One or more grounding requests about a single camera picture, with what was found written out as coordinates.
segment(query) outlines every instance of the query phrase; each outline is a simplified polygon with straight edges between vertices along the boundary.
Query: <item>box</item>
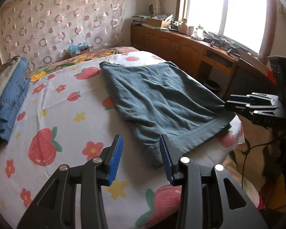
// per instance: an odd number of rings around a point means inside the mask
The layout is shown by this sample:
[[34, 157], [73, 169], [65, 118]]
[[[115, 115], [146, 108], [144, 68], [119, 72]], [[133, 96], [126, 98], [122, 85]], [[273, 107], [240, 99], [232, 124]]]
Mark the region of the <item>box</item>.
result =
[[81, 49], [80, 51], [77, 51], [77, 52], [72, 52], [71, 57], [73, 58], [73, 57], [76, 57], [76, 56], [79, 56], [79, 55], [82, 55], [88, 52], [89, 52], [89, 47], [85, 49]]
[[168, 28], [168, 26], [170, 25], [170, 22], [165, 22], [165, 21], [161, 21], [161, 20], [157, 20], [157, 19], [153, 19], [153, 18], [147, 18], [146, 24], [153, 26], [153, 27]]

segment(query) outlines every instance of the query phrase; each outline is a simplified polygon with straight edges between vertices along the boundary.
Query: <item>blue gripper pad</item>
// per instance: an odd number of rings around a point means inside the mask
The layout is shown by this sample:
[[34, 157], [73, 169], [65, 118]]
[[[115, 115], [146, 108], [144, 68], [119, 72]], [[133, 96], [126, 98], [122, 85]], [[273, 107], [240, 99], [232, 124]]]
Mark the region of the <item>blue gripper pad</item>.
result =
[[111, 161], [110, 161], [110, 164], [109, 164], [109, 174], [108, 174], [108, 183], [109, 183], [109, 185], [111, 185], [112, 182], [116, 178], [116, 174], [118, 172], [120, 159], [121, 159], [121, 156], [122, 156], [123, 145], [124, 145], [123, 137], [120, 136], [119, 139], [118, 139], [118, 142], [116, 143], [116, 147], [115, 147], [115, 150], [113, 152], [113, 155], [112, 155], [112, 158], [111, 158]]
[[166, 143], [162, 135], [160, 136], [159, 144], [160, 144], [160, 152], [162, 156], [164, 170], [166, 173], [166, 178], [170, 182], [170, 184], [173, 185], [174, 179], [175, 179], [174, 178], [174, 167], [173, 167], [172, 160], [170, 158]]

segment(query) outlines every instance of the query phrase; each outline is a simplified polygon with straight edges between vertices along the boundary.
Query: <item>dark green towel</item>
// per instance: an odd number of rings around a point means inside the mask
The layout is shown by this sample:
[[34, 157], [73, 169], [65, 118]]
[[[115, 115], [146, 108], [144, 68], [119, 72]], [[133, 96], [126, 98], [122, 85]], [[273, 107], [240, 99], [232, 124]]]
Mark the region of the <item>dark green towel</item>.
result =
[[108, 92], [154, 167], [159, 136], [189, 152], [227, 127], [235, 113], [172, 62], [147, 66], [100, 63]]

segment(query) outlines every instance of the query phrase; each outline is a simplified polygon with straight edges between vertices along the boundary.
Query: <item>metal screw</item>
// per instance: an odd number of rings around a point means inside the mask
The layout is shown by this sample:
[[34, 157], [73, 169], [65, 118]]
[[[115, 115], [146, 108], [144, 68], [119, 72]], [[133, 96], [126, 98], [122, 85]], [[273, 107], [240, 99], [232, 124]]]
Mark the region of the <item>metal screw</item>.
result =
[[215, 165], [215, 169], [218, 171], [223, 171], [224, 167], [221, 164]]
[[100, 162], [103, 161], [103, 159], [101, 159], [100, 157], [95, 157], [95, 158], [92, 159], [92, 161], [93, 161], [94, 163], [96, 163], [96, 164], [99, 164]]
[[68, 169], [68, 166], [65, 165], [65, 164], [63, 164], [63, 165], [61, 165], [61, 166], [59, 167], [59, 170], [60, 170], [60, 171], [66, 171], [67, 169]]
[[181, 161], [182, 163], [187, 164], [187, 163], [190, 162], [190, 159], [189, 159], [188, 157], [182, 157], [182, 158], [180, 158], [180, 161]]

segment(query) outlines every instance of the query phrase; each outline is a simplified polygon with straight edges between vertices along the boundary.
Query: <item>bright window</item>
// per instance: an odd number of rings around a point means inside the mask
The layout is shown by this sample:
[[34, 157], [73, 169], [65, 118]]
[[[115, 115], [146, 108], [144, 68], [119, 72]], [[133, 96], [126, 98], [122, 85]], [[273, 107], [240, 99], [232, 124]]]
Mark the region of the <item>bright window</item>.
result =
[[259, 53], [267, 0], [188, 0], [188, 25], [198, 26]]

